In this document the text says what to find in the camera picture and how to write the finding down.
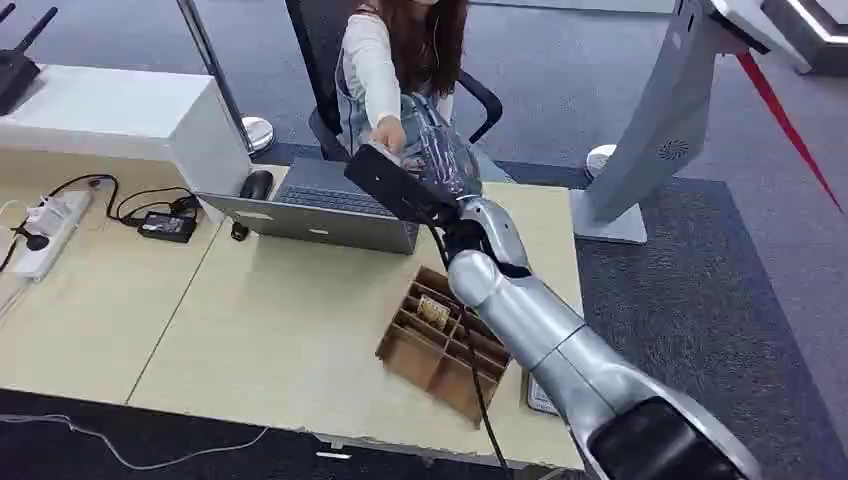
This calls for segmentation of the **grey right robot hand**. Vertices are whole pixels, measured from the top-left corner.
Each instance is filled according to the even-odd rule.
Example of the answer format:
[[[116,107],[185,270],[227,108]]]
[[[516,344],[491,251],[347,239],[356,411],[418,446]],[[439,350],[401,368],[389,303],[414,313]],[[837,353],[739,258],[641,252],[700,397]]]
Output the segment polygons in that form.
[[[471,150],[419,93],[402,95],[418,125],[423,160],[422,181],[443,199],[461,200],[482,195],[479,164]]]

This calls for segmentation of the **person's right hand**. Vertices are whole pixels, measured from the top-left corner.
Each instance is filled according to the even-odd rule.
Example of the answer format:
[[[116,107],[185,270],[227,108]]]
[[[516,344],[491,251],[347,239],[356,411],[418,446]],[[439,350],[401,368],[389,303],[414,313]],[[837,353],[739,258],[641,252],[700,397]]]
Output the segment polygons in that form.
[[[406,146],[406,132],[401,121],[392,115],[383,117],[369,135],[374,144],[385,147],[393,154],[402,154]]]

